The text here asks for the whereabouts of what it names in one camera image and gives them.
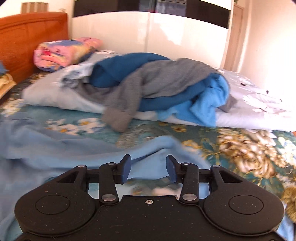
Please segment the door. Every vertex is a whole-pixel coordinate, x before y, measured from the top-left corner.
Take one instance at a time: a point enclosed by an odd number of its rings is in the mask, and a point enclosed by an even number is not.
[[[233,71],[235,56],[238,49],[239,37],[242,30],[242,16],[243,16],[243,8],[234,4],[233,7],[233,18],[232,18],[232,26],[229,38],[229,45],[226,54],[224,69]]]

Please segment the silver screw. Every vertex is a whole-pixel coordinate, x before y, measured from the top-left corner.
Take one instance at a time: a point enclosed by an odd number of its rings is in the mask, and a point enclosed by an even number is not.
[[[102,199],[106,202],[111,202],[114,201],[116,199],[116,196],[113,194],[105,194],[102,196]]]
[[[195,199],[197,199],[197,196],[192,194],[192,193],[186,193],[182,196],[182,198],[185,200],[185,201],[194,201]]]
[[[146,200],[145,203],[147,203],[147,204],[152,204],[152,203],[154,203],[154,201],[149,199],[149,200]]]

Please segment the white quilt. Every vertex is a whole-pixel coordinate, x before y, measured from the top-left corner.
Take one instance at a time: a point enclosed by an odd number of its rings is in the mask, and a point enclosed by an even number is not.
[[[115,54],[98,52],[86,61],[97,62]],[[73,89],[61,87],[57,81],[67,68],[51,73],[27,87],[22,97],[30,105],[54,106],[67,110],[103,113],[105,107],[82,98]],[[220,70],[228,80],[231,95],[237,99],[235,106],[228,113],[216,109],[216,125],[244,129],[263,129],[296,131],[296,111],[283,103],[280,98],[270,96],[266,90],[258,88],[250,80],[238,73]],[[157,121],[155,111],[137,112],[135,118]],[[170,123],[197,125],[170,116],[165,120]]]

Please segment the blue cloth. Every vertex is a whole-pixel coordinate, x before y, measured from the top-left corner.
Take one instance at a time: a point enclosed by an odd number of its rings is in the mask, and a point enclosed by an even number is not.
[[[98,88],[109,88],[119,83],[142,65],[156,60],[169,60],[154,53],[130,53],[97,62],[89,83]]]
[[[142,99],[139,111],[157,110],[161,121],[175,114],[180,120],[216,127],[215,109],[227,102],[229,92],[226,79],[212,73],[175,96]],[[198,98],[193,103],[191,99],[196,96]]]
[[[0,61],[0,75],[3,75],[7,72],[8,70],[4,67],[2,62]]]
[[[17,200],[51,177],[79,165],[98,168],[107,162],[118,163],[125,154],[132,157],[129,178],[158,179],[168,175],[166,156],[174,155],[179,162],[191,162],[200,168],[210,164],[198,153],[185,151],[168,136],[157,137],[126,150],[101,140],[86,139],[47,130],[24,112],[4,118],[0,115],[0,240],[14,220]],[[209,194],[201,186],[203,197]]]

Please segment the bed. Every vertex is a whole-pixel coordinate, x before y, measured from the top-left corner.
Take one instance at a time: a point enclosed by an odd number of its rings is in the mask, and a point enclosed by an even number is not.
[[[291,132],[207,128],[133,119],[127,131],[118,133],[102,122],[101,114],[26,105],[21,99],[21,91],[49,74],[34,67],[33,50],[40,42],[68,38],[67,14],[47,12],[6,17],[0,19],[0,33],[0,60],[18,83],[11,89],[10,98],[0,107],[3,115],[24,111],[46,129],[100,139],[121,148],[169,135],[178,139],[189,152],[201,155],[209,164],[222,165],[278,197],[282,196],[285,188],[296,187],[296,138]],[[97,186],[92,186],[91,191],[95,193],[96,190]],[[159,180],[132,179],[122,193],[178,195],[180,186],[170,184],[166,177]],[[19,234],[17,224],[14,223],[10,229],[18,230],[7,237],[7,240],[14,240]]]

